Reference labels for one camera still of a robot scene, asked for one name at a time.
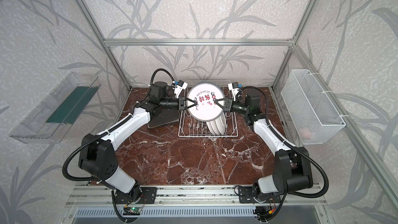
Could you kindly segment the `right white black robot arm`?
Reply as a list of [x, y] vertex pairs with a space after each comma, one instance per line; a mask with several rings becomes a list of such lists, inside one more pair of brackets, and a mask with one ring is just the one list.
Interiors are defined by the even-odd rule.
[[260, 92], [249, 89], [244, 102], [233, 98], [215, 99], [225, 112], [243, 116], [247, 126], [257, 134], [274, 155], [273, 174], [254, 183], [256, 195], [284, 195], [313, 186], [311, 163], [305, 148], [298, 148], [286, 140], [268, 118], [267, 108], [261, 111]]

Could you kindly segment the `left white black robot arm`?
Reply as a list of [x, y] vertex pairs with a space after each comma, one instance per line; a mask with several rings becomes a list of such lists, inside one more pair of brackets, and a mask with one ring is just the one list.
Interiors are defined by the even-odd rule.
[[[128, 137], [159, 117], [163, 110], [183, 111], [195, 106], [195, 103], [189, 106], [187, 103], [193, 101], [180, 95], [187, 87], [188, 84], [181, 80], [173, 82], [170, 87], [164, 82], [153, 83], [148, 96], [138, 102], [126, 117], [97, 135], [85, 136], [78, 152], [79, 168], [110, 189], [126, 195], [138, 192], [139, 183], [120, 168], [116, 151]], [[173, 95], [167, 95], [168, 88], [174, 90]]]

